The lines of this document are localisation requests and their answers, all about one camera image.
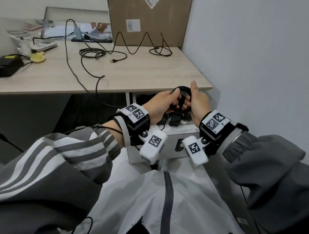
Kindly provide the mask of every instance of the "black box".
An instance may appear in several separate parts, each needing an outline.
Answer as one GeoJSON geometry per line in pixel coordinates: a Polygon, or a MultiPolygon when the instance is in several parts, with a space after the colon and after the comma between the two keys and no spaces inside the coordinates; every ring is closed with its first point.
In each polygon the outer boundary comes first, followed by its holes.
{"type": "Polygon", "coordinates": [[[24,63],[18,55],[7,55],[0,58],[0,77],[10,77],[17,72],[24,63]]]}

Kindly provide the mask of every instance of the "gray zipper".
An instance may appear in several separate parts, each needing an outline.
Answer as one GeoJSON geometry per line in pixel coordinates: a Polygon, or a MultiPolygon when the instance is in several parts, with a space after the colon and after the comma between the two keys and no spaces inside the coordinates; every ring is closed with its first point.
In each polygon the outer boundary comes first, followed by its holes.
{"type": "Polygon", "coordinates": [[[174,190],[169,172],[164,172],[165,201],[161,219],[160,234],[170,234],[171,213],[174,202],[174,190]]]}

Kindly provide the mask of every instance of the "light wood tabletop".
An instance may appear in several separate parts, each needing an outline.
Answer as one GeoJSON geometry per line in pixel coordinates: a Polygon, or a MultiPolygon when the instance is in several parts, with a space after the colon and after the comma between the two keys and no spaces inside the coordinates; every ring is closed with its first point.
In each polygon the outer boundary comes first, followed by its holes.
{"type": "MultiPolygon", "coordinates": [[[[66,63],[64,41],[57,41],[58,47],[45,53],[46,61],[21,68],[12,77],[0,78],[0,94],[41,94],[41,93],[85,93],[66,63]]],[[[102,44],[111,50],[112,44],[102,44]]],[[[84,43],[67,42],[69,63],[80,82],[90,92],[95,92],[97,78],[90,76],[81,65],[79,50],[84,43]]],[[[130,46],[131,52],[137,47],[130,46]]],[[[121,59],[123,54],[106,54],[96,59],[83,59],[86,69],[96,76],[103,76],[98,92],[139,92],[172,90],[177,86],[190,87],[195,80],[201,90],[212,89],[210,83],[195,68],[187,57],[176,47],[170,57],[149,53],[151,47],[140,47],[135,55],[130,55],[123,46],[115,50],[125,52],[128,58],[116,63],[110,59],[121,59]]]]}

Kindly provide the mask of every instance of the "white tracker device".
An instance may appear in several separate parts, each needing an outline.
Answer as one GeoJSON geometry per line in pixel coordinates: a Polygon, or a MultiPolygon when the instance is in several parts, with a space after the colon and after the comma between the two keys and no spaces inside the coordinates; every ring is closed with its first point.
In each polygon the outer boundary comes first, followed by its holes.
{"type": "Polygon", "coordinates": [[[155,130],[153,133],[147,132],[146,137],[139,136],[139,138],[144,142],[139,154],[145,162],[153,165],[164,146],[167,134],[160,130],[155,130]]]}
{"type": "Polygon", "coordinates": [[[196,167],[208,162],[208,157],[204,152],[208,144],[203,144],[202,139],[202,137],[197,139],[195,136],[189,136],[182,140],[182,146],[196,167]]]}

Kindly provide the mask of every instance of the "white box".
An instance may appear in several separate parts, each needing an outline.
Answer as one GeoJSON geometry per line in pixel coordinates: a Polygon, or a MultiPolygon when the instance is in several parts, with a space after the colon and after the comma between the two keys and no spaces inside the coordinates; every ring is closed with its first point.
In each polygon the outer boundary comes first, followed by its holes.
{"type": "MultiPolygon", "coordinates": [[[[162,129],[162,126],[151,126],[149,132],[152,132],[156,129],[162,129]]],[[[159,160],[187,157],[188,155],[185,149],[182,149],[180,152],[175,150],[178,140],[187,138],[192,135],[196,138],[199,138],[200,136],[200,130],[194,124],[180,125],[178,127],[165,125],[163,132],[165,132],[168,137],[164,144],[163,150],[159,155],[159,160]]],[[[138,150],[134,146],[127,147],[127,151],[130,164],[144,162],[138,150]]]]}

